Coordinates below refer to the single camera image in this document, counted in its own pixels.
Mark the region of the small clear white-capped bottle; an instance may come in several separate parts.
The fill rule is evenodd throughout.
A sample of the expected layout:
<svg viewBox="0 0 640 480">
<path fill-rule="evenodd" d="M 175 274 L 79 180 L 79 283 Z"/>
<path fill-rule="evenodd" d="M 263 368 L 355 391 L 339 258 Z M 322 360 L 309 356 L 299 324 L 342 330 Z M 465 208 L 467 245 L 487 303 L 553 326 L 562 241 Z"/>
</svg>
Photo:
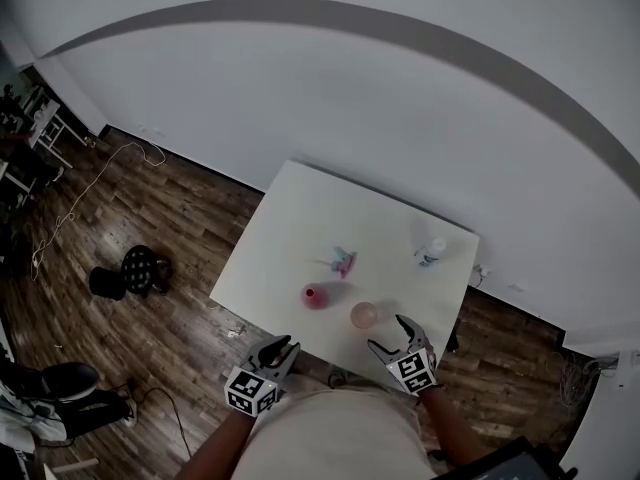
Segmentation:
<svg viewBox="0 0 640 480">
<path fill-rule="evenodd" d="M 420 246 L 414 253 L 415 262 L 418 266 L 427 268 L 438 262 L 447 248 L 447 241 L 444 238 L 436 237 L 425 245 Z"/>
</svg>

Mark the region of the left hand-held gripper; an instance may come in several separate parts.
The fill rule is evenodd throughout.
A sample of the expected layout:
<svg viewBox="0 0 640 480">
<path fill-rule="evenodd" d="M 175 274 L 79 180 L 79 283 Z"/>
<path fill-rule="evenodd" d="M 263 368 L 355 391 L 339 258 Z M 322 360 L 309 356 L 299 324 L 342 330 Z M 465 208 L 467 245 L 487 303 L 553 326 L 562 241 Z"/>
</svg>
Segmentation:
<svg viewBox="0 0 640 480">
<path fill-rule="evenodd" d="M 301 350 L 290 335 L 270 336 L 254 344 L 248 359 L 235 366 L 224 385 L 227 405 L 250 417 L 269 410 L 281 397 L 283 382 Z"/>
</svg>

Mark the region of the white square table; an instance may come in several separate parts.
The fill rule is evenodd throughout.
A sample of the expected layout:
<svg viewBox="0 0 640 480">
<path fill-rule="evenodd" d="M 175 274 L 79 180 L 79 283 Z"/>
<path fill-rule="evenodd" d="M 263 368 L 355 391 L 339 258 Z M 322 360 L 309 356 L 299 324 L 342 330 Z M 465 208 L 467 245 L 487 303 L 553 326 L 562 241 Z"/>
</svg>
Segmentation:
<svg viewBox="0 0 640 480">
<path fill-rule="evenodd" d="M 415 251 L 433 238 L 447 241 L 440 260 L 417 265 Z M 395 315 L 422 326 L 442 354 L 471 277 L 478 237 L 419 209 L 322 171 L 286 162 L 250 219 L 211 297 L 235 315 L 273 335 L 290 335 L 328 363 L 381 384 L 395 380 L 368 348 L 378 341 L 405 349 L 408 338 Z M 346 279 L 305 259 L 331 261 L 333 246 L 356 251 Z M 339 304 L 305 308 L 302 288 L 344 281 L 352 286 Z M 377 324 L 353 326 L 359 302 L 374 304 Z"/>
</svg>

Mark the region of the person's beige shirt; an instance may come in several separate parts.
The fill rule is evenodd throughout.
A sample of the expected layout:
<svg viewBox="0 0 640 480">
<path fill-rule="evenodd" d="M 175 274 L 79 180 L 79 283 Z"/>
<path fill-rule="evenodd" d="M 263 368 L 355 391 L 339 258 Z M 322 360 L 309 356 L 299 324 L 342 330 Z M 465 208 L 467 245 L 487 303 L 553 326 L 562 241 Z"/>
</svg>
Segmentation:
<svg viewBox="0 0 640 480">
<path fill-rule="evenodd" d="M 431 480 L 416 412 L 379 388 L 301 389 L 252 430 L 231 480 Z"/>
</svg>

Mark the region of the white desk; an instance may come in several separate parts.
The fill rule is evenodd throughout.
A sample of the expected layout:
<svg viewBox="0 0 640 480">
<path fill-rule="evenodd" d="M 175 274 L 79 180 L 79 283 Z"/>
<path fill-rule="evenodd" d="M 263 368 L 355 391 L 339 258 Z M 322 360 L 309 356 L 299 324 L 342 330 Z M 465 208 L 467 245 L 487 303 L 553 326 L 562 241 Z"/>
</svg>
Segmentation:
<svg viewBox="0 0 640 480">
<path fill-rule="evenodd" d="M 88 140 L 86 137 L 81 137 L 77 134 L 64 121 L 64 119 L 58 114 L 60 108 L 61 105 L 58 102 L 50 100 L 35 112 L 34 124 L 31 128 L 31 136 L 28 139 L 28 144 L 31 149 L 35 146 L 42 146 L 57 160 L 59 160 L 65 168 L 72 169 L 72 164 L 69 163 L 56 148 L 57 140 L 63 133 L 70 134 L 83 146 L 88 145 Z"/>
</svg>

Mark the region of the pink dimpled glass cup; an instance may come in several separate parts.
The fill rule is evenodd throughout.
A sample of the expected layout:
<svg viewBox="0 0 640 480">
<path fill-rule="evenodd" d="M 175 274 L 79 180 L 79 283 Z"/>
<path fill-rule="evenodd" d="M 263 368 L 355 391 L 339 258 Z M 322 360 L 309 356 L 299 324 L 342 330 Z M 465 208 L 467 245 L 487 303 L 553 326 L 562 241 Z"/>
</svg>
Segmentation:
<svg viewBox="0 0 640 480">
<path fill-rule="evenodd" d="M 354 327 L 366 330 L 377 324 L 379 312 L 374 304 L 370 302 L 359 302 L 353 306 L 350 319 Z"/>
</svg>

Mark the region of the white wall box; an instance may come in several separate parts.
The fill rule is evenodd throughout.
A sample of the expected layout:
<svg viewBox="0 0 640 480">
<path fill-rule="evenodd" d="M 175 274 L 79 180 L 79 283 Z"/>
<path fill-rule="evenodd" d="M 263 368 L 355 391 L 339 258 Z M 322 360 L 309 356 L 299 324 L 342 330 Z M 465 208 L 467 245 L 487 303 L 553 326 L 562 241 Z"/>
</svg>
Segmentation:
<svg viewBox="0 0 640 480">
<path fill-rule="evenodd" d="M 616 358 L 611 358 L 600 369 L 600 376 L 611 379 L 616 390 L 631 386 L 636 375 L 640 375 L 640 350 L 623 350 Z"/>
</svg>

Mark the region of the person's left forearm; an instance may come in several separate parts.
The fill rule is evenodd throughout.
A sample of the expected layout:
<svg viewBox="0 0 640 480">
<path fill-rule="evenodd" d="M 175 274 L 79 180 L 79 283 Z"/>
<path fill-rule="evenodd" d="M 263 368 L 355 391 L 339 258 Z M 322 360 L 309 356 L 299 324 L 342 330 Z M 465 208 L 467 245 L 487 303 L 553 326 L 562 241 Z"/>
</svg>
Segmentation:
<svg viewBox="0 0 640 480">
<path fill-rule="evenodd" d="M 231 412 L 175 480 L 230 480 L 255 423 L 254 417 Z"/>
</svg>

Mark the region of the black round perforated stool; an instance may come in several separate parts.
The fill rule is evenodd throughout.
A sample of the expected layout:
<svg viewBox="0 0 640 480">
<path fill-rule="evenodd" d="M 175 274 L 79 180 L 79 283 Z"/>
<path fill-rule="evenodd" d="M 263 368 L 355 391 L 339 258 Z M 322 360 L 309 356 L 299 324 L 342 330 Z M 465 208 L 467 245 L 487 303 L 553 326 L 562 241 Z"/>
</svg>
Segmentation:
<svg viewBox="0 0 640 480">
<path fill-rule="evenodd" d="M 152 290 L 165 295 L 173 275 L 171 260 L 147 246 L 136 245 L 125 255 L 121 264 L 125 288 L 145 298 Z"/>
</svg>

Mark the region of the person's right forearm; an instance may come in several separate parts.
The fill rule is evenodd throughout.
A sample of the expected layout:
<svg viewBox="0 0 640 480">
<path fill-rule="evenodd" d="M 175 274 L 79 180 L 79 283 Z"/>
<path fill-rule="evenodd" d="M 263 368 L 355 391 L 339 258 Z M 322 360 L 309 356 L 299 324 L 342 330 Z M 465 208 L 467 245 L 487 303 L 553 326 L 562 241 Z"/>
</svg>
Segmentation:
<svg viewBox="0 0 640 480">
<path fill-rule="evenodd" d="M 491 453 L 441 387 L 426 388 L 418 396 L 451 464 L 466 466 Z"/>
</svg>

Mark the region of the white board with wooden legs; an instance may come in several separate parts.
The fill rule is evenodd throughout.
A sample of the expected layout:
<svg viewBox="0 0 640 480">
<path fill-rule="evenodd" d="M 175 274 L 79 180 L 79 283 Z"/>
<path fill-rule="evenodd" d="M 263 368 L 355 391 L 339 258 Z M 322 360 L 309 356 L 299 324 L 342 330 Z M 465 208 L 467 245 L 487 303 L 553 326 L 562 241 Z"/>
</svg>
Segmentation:
<svg viewBox="0 0 640 480">
<path fill-rule="evenodd" d="M 75 473 L 90 468 L 94 468 L 100 464 L 100 460 L 97 457 L 83 460 L 79 462 L 64 464 L 60 466 L 49 466 L 43 464 L 44 478 L 45 480 L 60 480 L 60 477 L 64 474 Z"/>
</svg>

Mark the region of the black cylindrical bin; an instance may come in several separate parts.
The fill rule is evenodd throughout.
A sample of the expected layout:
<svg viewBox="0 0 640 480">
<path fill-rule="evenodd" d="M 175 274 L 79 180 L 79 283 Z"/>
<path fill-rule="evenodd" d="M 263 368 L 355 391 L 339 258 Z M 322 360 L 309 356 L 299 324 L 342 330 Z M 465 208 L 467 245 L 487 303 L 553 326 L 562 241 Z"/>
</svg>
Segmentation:
<svg viewBox="0 0 640 480">
<path fill-rule="evenodd" d="M 120 272 L 95 267 L 89 275 L 89 288 L 93 295 L 119 301 L 126 294 L 126 286 Z"/>
</svg>

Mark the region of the person's right shoe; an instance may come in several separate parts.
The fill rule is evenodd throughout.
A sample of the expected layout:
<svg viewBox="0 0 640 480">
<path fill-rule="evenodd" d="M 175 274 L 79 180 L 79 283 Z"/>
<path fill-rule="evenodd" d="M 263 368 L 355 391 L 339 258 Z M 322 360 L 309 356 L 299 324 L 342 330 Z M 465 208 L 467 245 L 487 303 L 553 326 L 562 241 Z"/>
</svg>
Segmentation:
<svg viewBox="0 0 640 480">
<path fill-rule="evenodd" d="M 338 389 L 353 385 L 356 380 L 357 377 L 350 372 L 335 368 L 329 373 L 327 385 L 330 389 Z"/>
</svg>

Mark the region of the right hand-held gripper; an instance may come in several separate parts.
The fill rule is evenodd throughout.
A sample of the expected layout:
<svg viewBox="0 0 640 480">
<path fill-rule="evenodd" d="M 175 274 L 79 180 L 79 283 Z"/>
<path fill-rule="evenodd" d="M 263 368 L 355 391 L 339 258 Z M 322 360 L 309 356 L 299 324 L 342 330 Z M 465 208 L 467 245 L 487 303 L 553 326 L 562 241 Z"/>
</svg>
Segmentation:
<svg viewBox="0 0 640 480">
<path fill-rule="evenodd" d="M 416 396 L 419 392 L 437 384 L 435 379 L 436 355 L 424 329 L 406 315 L 395 318 L 407 334 L 406 351 L 390 351 L 375 340 L 368 339 L 368 348 L 384 364 L 401 389 Z"/>
</svg>

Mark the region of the red pink bottle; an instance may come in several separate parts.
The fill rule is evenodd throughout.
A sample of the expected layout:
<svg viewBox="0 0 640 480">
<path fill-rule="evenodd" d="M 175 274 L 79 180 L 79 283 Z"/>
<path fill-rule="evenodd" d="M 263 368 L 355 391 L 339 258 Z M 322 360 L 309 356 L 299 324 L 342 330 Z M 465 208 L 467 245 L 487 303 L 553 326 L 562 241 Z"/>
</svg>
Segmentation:
<svg viewBox="0 0 640 480">
<path fill-rule="evenodd" d="M 300 300 L 309 310 L 324 310 L 341 303 L 351 289 L 352 286 L 344 281 L 311 283 L 302 288 Z"/>
</svg>

